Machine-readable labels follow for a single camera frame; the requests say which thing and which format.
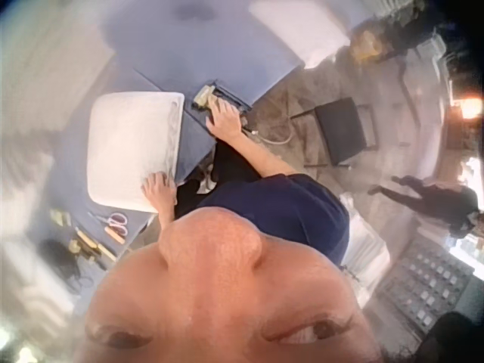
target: bright light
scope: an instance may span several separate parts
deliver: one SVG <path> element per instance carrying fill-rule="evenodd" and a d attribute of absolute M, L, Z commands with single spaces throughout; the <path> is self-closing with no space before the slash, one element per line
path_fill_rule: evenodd
<path fill-rule="evenodd" d="M 0 327 L 0 350 L 5 348 L 10 339 L 10 334 L 3 327 Z"/>
<path fill-rule="evenodd" d="M 28 346 L 24 346 L 18 353 L 17 363 L 37 363 L 37 359 L 33 356 L 32 350 Z"/>
<path fill-rule="evenodd" d="M 482 100 L 479 98 L 468 98 L 461 101 L 462 117 L 464 119 L 473 119 L 482 113 Z"/>
<path fill-rule="evenodd" d="M 463 165 L 462 174 L 458 180 L 471 188 L 477 194 L 477 205 L 484 210 L 484 190 L 482 189 L 481 162 L 477 157 L 470 157 Z"/>

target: white pillow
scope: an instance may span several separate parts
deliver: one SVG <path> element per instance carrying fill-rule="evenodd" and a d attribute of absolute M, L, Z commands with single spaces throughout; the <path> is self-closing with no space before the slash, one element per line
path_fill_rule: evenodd
<path fill-rule="evenodd" d="M 103 95 L 91 112 L 88 192 L 105 206 L 156 212 L 141 184 L 151 172 L 175 175 L 184 95 Z"/>

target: navy blue shirt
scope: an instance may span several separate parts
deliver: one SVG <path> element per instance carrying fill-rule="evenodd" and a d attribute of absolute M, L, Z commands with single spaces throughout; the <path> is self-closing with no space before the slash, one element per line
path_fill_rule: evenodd
<path fill-rule="evenodd" d="M 199 207 L 219 206 L 271 236 L 306 244 L 335 265 L 349 242 L 349 215 L 327 188 L 307 175 L 275 175 L 221 185 Z"/>

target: walking person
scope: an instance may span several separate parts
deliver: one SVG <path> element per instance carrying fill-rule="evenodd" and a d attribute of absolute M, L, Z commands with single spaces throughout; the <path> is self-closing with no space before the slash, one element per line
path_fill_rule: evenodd
<path fill-rule="evenodd" d="M 393 176 L 392 181 L 410 187 L 420 198 L 400 194 L 381 185 L 373 186 L 368 194 L 381 193 L 417 213 L 438 219 L 449 229 L 452 237 L 464 238 L 471 232 L 482 234 L 484 213 L 479 210 L 476 192 L 469 187 L 441 182 L 426 183 L 410 175 L 403 178 Z"/>

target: eye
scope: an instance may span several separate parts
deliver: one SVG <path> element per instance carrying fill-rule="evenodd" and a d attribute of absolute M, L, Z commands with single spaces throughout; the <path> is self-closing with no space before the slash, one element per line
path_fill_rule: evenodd
<path fill-rule="evenodd" d="M 310 344 L 341 334 L 344 330 L 330 321 L 321 321 L 280 338 L 278 342 L 281 344 Z"/>
<path fill-rule="evenodd" d="M 97 343 L 116 349 L 136 349 L 146 346 L 150 337 L 125 332 L 118 327 L 100 327 L 95 332 L 87 332 L 88 337 Z"/>

